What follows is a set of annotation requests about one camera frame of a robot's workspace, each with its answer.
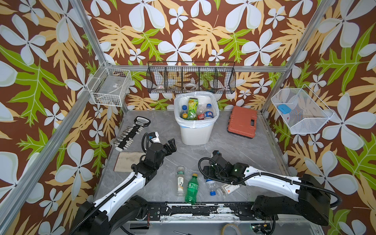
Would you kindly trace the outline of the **blue label water bottle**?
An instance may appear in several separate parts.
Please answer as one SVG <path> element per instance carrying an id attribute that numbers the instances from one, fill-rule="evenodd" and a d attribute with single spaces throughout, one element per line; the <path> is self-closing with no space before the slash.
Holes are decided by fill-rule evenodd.
<path id="1" fill-rule="evenodd" d="M 210 196 L 216 196 L 216 183 L 214 180 L 206 179 L 206 185 L 209 189 Z"/>
<path id="2" fill-rule="evenodd" d="M 181 117 L 181 118 L 182 118 L 182 115 L 183 115 L 184 113 L 187 113 L 187 114 L 188 114 L 188 107 L 187 107 L 187 105 L 183 105 L 183 106 L 182 106 L 182 111 L 181 111 L 181 113 L 180 113 L 180 117 Z"/>

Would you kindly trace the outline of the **clear bottle white label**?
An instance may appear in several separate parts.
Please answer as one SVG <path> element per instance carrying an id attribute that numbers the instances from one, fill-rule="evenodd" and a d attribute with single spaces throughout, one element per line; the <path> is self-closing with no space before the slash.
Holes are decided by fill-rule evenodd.
<path id="1" fill-rule="evenodd" d="M 216 194 L 222 197 L 226 197 L 240 188 L 240 185 L 224 184 L 216 189 Z"/>

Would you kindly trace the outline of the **green soda bottle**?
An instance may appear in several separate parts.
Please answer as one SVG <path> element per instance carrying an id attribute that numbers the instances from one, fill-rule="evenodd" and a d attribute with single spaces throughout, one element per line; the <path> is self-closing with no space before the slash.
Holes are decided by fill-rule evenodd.
<path id="1" fill-rule="evenodd" d="M 188 116 L 187 113 L 184 113 L 184 114 L 182 115 L 182 118 L 183 118 L 184 120 L 189 120 L 189 116 Z"/>
<path id="2" fill-rule="evenodd" d="M 196 200 L 197 200 L 197 193 L 198 193 L 198 189 L 199 189 L 199 184 L 198 184 L 197 178 L 198 178 L 198 175 L 196 173 L 194 173 L 192 175 L 192 178 L 189 180 L 189 182 L 187 184 L 187 192 L 186 192 L 186 196 L 185 196 L 185 202 L 189 203 L 191 205 L 196 204 Z"/>

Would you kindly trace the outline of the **white label drink bottle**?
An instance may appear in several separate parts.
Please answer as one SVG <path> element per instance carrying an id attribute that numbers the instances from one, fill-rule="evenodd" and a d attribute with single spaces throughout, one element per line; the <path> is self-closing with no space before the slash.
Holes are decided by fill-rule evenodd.
<path id="1" fill-rule="evenodd" d="M 184 196 L 185 184 L 185 168 L 183 166 L 177 167 L 177 196 Z"/>

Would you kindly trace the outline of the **red label soda bottle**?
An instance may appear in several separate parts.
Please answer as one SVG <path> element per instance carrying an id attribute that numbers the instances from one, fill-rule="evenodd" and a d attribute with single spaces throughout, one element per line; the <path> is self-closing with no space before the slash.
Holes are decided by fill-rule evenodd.
<path id="1" fill-rule="evenodd" d="M 198 120 L 203 120 L 205 118 L 206 107 L 202 104 L 199 104 L 196 111 L 196 116 Z"/>

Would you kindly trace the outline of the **tall green yellow bottle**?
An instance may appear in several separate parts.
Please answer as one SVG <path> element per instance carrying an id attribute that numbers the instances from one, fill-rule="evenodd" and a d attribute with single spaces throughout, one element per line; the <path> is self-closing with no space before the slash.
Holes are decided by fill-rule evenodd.
<path id="1" fill-rule="evenodd" d="M 190 98 L 188 101 L 188 120 L 197 119 L 198 99 Z"/>

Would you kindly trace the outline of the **blue cap water bottle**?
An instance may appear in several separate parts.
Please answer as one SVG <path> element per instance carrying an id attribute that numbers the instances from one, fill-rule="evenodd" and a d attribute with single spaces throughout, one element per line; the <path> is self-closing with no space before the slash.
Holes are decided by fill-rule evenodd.
<path id="1" fill-rule="evenodd" d="M 204 119 L 214 118 L 214 109 L 210 103 L 206 105 Z"/>

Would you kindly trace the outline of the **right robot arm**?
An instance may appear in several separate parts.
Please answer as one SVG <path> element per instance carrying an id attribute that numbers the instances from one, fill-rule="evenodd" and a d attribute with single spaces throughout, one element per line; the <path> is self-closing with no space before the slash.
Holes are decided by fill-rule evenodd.
<path id="1" fill-rule="evenodd" d="M 292 214 L 320 225 L 329 224 L 330 209 L 339 206 L 342 198 L 320 186 L 311 175 L 284 176 L 263 171 L 243 163 L 232 164 L 215 150 L 212 157 L 198 161 L 198 169 L 206 179 L 232 186 L 250 186 L 278 193 L 278 197 L 259 195 L 252 211 L 264 217 Z"/>

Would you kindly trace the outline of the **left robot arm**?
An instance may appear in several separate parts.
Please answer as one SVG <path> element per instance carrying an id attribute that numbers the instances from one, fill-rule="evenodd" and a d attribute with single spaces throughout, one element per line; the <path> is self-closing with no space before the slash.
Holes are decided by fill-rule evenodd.
<path id="1" fill-rule="evenodd" d="M 127 221 L 147 216 L 148 202 L 133 195 L 155 177 L 164 158 L 176 150 L 175 139 L 163 145 L 156 138 L 140 162 L 131 166 L 133 172 L 124 181 L 95 202 L 86 201 L 80 206 L 69 234 L 109 235 Z"/>

